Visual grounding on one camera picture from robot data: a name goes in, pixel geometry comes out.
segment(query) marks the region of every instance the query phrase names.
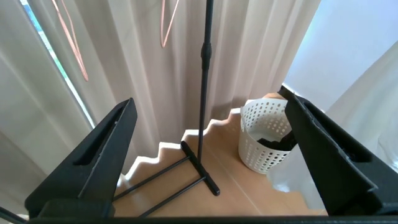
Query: stand base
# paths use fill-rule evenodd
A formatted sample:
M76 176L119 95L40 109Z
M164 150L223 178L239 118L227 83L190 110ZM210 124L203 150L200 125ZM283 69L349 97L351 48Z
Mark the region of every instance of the stand base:
M174 167L177 167L178 165L182 164L183 162L189 160L194 168L197 170L197 172L200 175L200 178L192 182L191 184L187 185L183 189L179 190L178 192L174 193L167 199L163 200L162 202L158 203L157 205L153 206L152 208L148 209L148 211L144 212L142 215L139 217L146 217L152 212L156 211L158 208L161 206L165 205L169 201L175 199L179 195L183 194L187 190L191 189L194 187L196 184L199 184L201 181L205 181L207 187L210 189L211 193L213 193L214 196L219 196L220 195L220 189L217 187L216 183L213 181L213 179L210 177L209 173L205 170L205 168L198 162L198 158L195 156L191 148L189 148L188 144L185 141L181 142L181 149L185 153L186 157L180 159L179 161L173 163L172 165L162 169L158 173L146 178L145 180L139 182L138 184L130 187L129 189L123 191L122 193L118 194L113 198L113 201L127 195L128 193L132 192L133 190L136 190L137 188L143 186L144 184L150 182L151 180L155 179L156 177L166 173L167 171L173 169Z

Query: wall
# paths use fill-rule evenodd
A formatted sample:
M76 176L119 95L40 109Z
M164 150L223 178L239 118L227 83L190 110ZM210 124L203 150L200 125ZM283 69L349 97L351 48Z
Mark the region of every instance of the wall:
M398 1L322 0L284 85L327 110L395 41Z

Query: pink cord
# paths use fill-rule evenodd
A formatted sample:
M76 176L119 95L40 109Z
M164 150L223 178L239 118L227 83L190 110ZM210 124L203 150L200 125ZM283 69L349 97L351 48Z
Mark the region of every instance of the pink cord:
M79 64L81 73L83 74L83 78L88 82L88 75L87 75L87 72L86 72L85 65L83 63L83 59L82 59L81 54L80 54L79 45L77 44L75 30L73 28L72 20L70 19L70 15L69 15L67 7L65 6L65 3L63 2L63 0L61 0L61 2L62 2L62 5L63 5L63 8L65 9L65 12L67 13L68 19L69 19L70 27L72 29L73 40L72 40L72 37L71 37L71 35L69 33L68 27L67 27L67 25L65 24L65 21L62 18L61 12L58 9L57 3L55 2L55 0L52 0L52 3L54 4L55 10L57 11L57 14L58 14L58 18L60 19L63 31L65 32L65 35L67 36L67 39L68 39L69 44L70 44L70 47L73 50L73 54L75 55L75 58L76 58L76 60L77 60L77 62Z
M177 3L175 3L174 12L173 12L172 18L170 20L169 28L167 28L166 36L163 39L163 23L164 23L165 0L162 0L162 15L160 16L160 46L162 46L162 48L164 48L166 46L167 38L169 37L170 29L172 28L175 11L177 10L177 6L178 6L178 2L179 1L180 0L177 0Z

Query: wooden floor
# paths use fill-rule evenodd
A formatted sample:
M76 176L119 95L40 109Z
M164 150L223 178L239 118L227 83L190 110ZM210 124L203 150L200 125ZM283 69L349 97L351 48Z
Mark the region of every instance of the wooden floor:
M215 197L204 182L152 213L151 217L326 215L310 210L298 192L272 188L266 177L248 169L238 155L240 114L212 120L204 137L203 165L221 190ZM184 139L196 152L197 137ZM164 148L157 164L141 163L116 194L185 157L180 149ZM189 161L114 202L117 217L136 217L199 178Z

